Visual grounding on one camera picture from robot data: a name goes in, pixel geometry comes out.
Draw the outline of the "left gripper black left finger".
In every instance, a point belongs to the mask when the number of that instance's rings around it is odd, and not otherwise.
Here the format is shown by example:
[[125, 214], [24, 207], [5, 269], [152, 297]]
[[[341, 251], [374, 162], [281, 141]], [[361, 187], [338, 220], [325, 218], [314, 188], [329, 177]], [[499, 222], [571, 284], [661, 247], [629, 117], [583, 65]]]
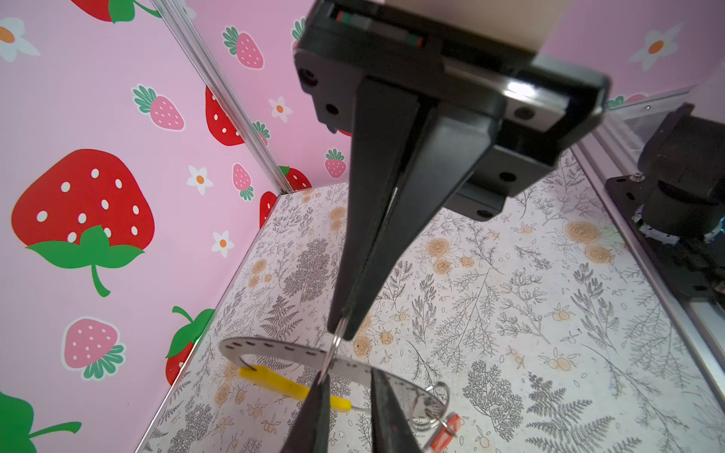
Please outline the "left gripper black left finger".
[[330, 377], [317, 377], [281, 453], [327, 453], [331, 411]]

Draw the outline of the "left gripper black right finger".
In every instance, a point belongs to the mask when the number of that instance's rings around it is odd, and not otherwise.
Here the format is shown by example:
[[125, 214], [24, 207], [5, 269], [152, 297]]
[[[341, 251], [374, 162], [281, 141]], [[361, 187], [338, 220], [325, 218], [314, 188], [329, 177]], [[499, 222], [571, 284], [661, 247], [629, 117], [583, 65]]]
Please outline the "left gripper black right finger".
[[371, 372], [372, 451], [420, 453], [421, 449], [385, 373]]

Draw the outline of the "grey keyring loop yellow tag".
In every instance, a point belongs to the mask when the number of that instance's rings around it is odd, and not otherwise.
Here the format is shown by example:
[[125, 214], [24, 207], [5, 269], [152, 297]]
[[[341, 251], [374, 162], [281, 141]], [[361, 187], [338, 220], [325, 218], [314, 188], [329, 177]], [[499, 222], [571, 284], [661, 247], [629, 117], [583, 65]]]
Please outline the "grey keyring loop yellow tag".
[[[223, 340], [219, 345], [219, 349], [226, 359], [240, 368], [240, 374], [244, 379], [264, 390], [287, 396], [287, 398], [302, 403], [304, 403], [311, 391], [316, 378], [321, 377], [324, 379], [326, 376], [329, 376], [330, 379], [338, 377], [362, 385], [369, 390], [371, 398], [371, 372], [377, 367], [340, 355], [338, 353], [340, 343], [341, 336], [339, 334], [334, 335], [329, 350], [304, 347], [304, 345], [261, 337], [232, 337]], [[247, 356], [261, 356], [294, 362], [316, 370], [317, 374], [313, 383], [308, 387], [304, 387], [260, 364], [249, 364], [245, 360]], [[384, 370], [381, 371], [388, 377], [413, 435], [421, 431], [435, 431], [440, 422], [449, 416], [447, 414], [449, 402], [441, 400], [436, 394], [438, 389], [445, 392], [449, 390], [445, 383], [438, 382], [423, 388], [411, 381], [402, 379], [402, 377], [395, 376]], [[332, 390], [330, 390], [330, 408], [332, 411], [351, 411], [354, 406], [347, 403], [334, 405]]]

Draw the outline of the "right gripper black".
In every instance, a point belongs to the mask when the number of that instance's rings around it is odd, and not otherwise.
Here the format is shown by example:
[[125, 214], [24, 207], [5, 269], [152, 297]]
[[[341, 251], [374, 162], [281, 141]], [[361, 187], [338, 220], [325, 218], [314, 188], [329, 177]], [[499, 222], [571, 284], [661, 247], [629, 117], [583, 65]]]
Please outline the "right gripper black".
[[[370, 1], [315, 2], [294, 60], [318, 120], [352, 138], [347, 233], [328, 320], [336, 334], [358, 330], [400, 256], [445, 204], [488, 221], [549, 174], [600, 124], [611, 84], [602, 73]], [[445, 115], [454, 113], [473, 115]]]

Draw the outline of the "key with red tag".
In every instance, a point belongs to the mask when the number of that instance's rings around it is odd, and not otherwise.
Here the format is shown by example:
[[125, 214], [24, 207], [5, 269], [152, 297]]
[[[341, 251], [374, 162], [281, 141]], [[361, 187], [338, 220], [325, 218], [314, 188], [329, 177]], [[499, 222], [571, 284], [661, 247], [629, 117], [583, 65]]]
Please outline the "key with red tag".
[[463, 419], [457, 413], [451, 413], [446, 419], [440, 422], [438, 428], [432, 434], [429, 441], [424, 445], [424, 452], [442, 453], [458, 435], [463, 424]]

